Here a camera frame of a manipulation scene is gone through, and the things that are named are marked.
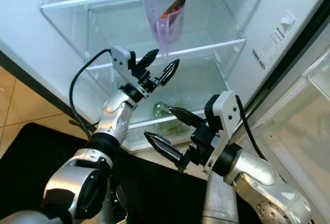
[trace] plastic measuring cup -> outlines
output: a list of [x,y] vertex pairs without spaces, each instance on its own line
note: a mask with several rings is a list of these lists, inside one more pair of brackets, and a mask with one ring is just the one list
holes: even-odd
[[155,40],[159,43],[162,56],[169,53],[169,44],[178,41],[182,35],[185,6],[169,13],[165,19],[160,16],[176,0],[143,0],[145,13]]

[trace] open refrigerator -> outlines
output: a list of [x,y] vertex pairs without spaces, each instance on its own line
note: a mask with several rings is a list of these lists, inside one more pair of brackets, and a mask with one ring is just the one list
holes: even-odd
[[[135,51],[138,61],[146,52],[159,48],[148,24],[143,0],[1,1],[1,51],[66,104],[73,76],[100,50],[122,45]],[[169,127],[177,125],[174,116],[155,115],[154,108],[159,102],[203,116],[204,105],[213,94],[233,90],[248,110],[253,109],[250,121],[258,123],[284,93],[283,90],[275,97],[266,96],[261,102],[258,101],[260,91],[270,77],[274,77],[273,72],[283,58],[287,58],[285,55],[324,1],[187,0],[181,38],[170,44],[167,57],[158,55],[149,70],[153,75],[160,74],[165,65],[177,58],[180,66],[165,87],[156,89],[134,111],[124,148],[131,153],[150,148],[143,136],[145,130],[161,131],[174,144],[189,141],[189,127],[173,131]],[[304,70],[318,56],[300,59],[306,61]],[[314,71],[309,84],[329,93],[324,83],[328,70],[319,71],[321,80],[317,76],[320,74]],[[284,89],[297,78],[283,78]],[[123,84],[112,68],[111,58],[100,57],[77,81],[76,108],[91,123],[97,121],[103,103]],[[302,167],[302,162],[297,165],[298,157],[283,158],[283,154],[290,154],[285,153],[290,150],[286,146],[279,149],[268,139],[261,139],[259,143],[261,147],[265,144],[265,149],[270,148],[279,161],[277,165],[289,171],[288,177],[293,178],[297,187],[302,187],[313,204],[316,220],[329,222],[326,209],[330,207],[330,200],[324,197],[328,196],[328,189],[310,182],[307,185],[314,184],[315,188],[311,191],[312,187],[307,187],[302,180],[305,175],[311,175],[312,168]],[[301,170],[292,170],[294,166]],[[328,177],[330,171],[325,169],[322,173],[320,175]]]

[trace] refrigerator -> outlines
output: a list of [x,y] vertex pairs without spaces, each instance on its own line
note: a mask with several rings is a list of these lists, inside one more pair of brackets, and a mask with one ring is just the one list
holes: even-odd
[[[139,60],[159,48],[143,0],[0,2],[0,65],[68,114],[71,80],[100,50],[122,45]],[[180,58],[179,68],[139,103],[123,148],[132,154],[150,149],[145,130],[173,144],[188,142],[192,129],[157,115],[157,103],[203,116],[213,94],[233,90],[266,158],[307,197],[314,222],[329,223],[329,3],[186,0],[181,38],[149,67],[157,76]],[[124,83],[111,58],[101,56],[75,85],[76,109],[98,121],[104,102]],[[254,152],[242,125],[231,142]]]

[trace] label sticker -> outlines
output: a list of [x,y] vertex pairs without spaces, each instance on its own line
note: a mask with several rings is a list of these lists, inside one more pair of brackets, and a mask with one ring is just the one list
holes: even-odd
[[278,26],[266,40],[262,48],[262,51],[265,54],[264,60],[267,66],[280,51],[284,39],[285,39],[285,31],[281,26]]

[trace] white refrigerator wall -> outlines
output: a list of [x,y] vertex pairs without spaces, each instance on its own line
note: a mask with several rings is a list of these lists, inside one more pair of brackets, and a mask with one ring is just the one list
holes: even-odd
[[[260,0],[251,20],[244,29],[246,43],[235,65],[230,69],[227,82],[231,89],[239,92],[243,104],[253,97],[254,93],[272,72],[291,44],[303,30],[311,16],[317,10],[322,0]],[[284,33],[282,42],[278,45],[273,42],[269,47],[271,34],[276,28],[281,29],[281,19],[287,10],[295,17],[292,27]],[[264,52],[265,46],[270,50]],[[259,60],[253,55],[256,51]]]
[[[0,0],[0,49],[57,97],[69,103],[69,87],[84,62],[40,12],[42,0]],[[99,119],[107,96],[83,73],[74,89],[82,115]]]

